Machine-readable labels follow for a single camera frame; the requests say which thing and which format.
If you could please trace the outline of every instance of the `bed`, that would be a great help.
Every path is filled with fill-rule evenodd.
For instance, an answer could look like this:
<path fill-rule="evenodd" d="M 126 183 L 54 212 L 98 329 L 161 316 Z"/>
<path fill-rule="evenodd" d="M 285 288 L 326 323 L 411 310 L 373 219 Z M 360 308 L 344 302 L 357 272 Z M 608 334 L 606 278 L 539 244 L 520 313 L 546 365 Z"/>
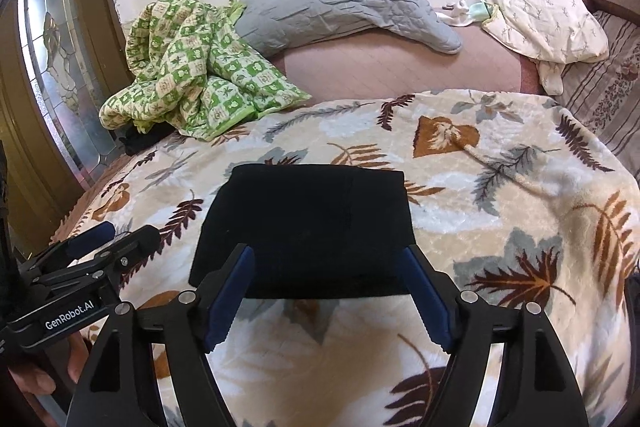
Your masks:
<path fill-rule="evenodd" d="M 132 267 L 121 297 L 165 303 L 190 287 L 207 209 L 231 169 L 248 162 L 404 171 L 417 243 L 433 266 L 493 303 L 545 307 L 592 425 L 624 403 L 623 287 L 638 255 L 640 194 L 615 156 L 549 98 L 432 90 L 272 114 L 213 142 L 174 134 L 131 158 L 72 233 L 104 220 L 117 233 L 158 227 L 161 247 Z M 304 194 L 291 187 L 290 197 Z M 255 204 L 268 212 L 267 202 Z M 100 325 L 87 331 L 92 339 Z M 162 346 L 154 353 L 168 418 L 180 425 Z M 490 413 L 499 359 L 495 349 L 475 426 Z M 410 296 L 245 299 L 209 357 L 244 427 L 417 425 L 446 360 Z"/>

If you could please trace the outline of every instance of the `leaf-patterned blanket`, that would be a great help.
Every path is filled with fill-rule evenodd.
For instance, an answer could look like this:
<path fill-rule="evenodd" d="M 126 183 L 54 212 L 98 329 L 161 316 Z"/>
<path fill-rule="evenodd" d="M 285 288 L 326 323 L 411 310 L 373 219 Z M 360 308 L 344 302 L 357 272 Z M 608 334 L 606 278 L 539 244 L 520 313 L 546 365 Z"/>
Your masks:
<path fill-rule="evenodd" d="M 159 250 L 132 267 L 122 298 L 137 307 L 167 302 L 188 288 L 217 190 L 247 162 L 401 169 L 415 237 L 431 264 L 489 302 L 539 302 L 591 425 L 608 423 L 622 406 L 630 360 L 623 283 L 638 259 L 640 193 L 552 100 L 444 90 L 272 114 L 212 142 L 174 134 L 133 158 L 75 232 L 105 219 L 119 232 L 158 227 Z M 255 204 L 268 214 L 268 201 Z M 166 356 L 155 349 L 166 410 L 180 425 Z M 447 357 L 412 298 L 392 296 L 245 299 L 209 360 L 237 425 L 407 427 L 426 411 Z M 475 426 L 488 419 L 499 363 L 495 349 Z"/>
<path fill-rule="evenodd" d="M 133 120 L 140 132 L 167 121 L 180 133 L 211 140 L 235 124 L 307 100 L 280 71 L 244 42 L 234 22 L 244 6 L 198 0 L 149 4 L 127 39 L 136 80 L 100 108 L 116 129 Z"/>

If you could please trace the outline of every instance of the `blue gripper pad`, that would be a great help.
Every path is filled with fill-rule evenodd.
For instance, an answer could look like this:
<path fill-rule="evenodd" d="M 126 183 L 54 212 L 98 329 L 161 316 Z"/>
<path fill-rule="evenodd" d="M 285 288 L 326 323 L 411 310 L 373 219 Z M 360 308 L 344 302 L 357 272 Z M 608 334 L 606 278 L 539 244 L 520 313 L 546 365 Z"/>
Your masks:
<path fill-rule="evenodd" d="M 405 248 L 398 255 L 396 271 L 396 275 L 404 282 L 414 299 L 415 307 L 418 308 L 431 342 L 438 344 L 444 351 L 449 350 L 453 345 L 449 314 L 444 302 L 409 248 Z"/>
<path fill-rule="evenodd" d="M 100 248 L 113 239 L 115 235 L 116 229 L 109 221 L 100 223 L 100 225 L 96 225 L 92 229 L 69 239 L 66 246 L 66 255 L 72 259 L 81 259 L 89 252 Z"/>
<path fill-rule="evenodd" d="M 236 317 L 242 298 L 254 278 L 255 255 L 250 247 L 244 248 L 236 265 L 220 288 L 218 297 L 209 308 L 209 328 L 204 343 L 207 352 L 225 341 Z"/>

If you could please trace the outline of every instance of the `striped fabric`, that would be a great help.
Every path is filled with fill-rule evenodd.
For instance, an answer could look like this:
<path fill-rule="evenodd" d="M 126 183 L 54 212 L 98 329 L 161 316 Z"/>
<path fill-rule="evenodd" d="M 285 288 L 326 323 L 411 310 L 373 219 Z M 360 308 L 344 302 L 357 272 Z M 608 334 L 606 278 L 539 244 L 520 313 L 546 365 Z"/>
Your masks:
<path fill-rule="evenodd" d="M 610 57 L 576 62 L 562 75 L 556 100 L 615 154 L 640 184 L 640 27 L 605 12 L 594 16 L 609 38 Z"/>

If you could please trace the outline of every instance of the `decorative glass window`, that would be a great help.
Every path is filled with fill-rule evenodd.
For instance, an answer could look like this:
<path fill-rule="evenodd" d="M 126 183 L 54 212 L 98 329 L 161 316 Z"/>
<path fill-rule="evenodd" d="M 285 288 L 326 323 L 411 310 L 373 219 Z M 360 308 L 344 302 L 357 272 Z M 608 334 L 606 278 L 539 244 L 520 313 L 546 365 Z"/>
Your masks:
<path fill-rule="evenodd" d="M 101 126 L 105 97 L 82 41 L 74 0 L 18 0 L 22 56 L 51 137 L 82 187 L 122 154 Z"/>

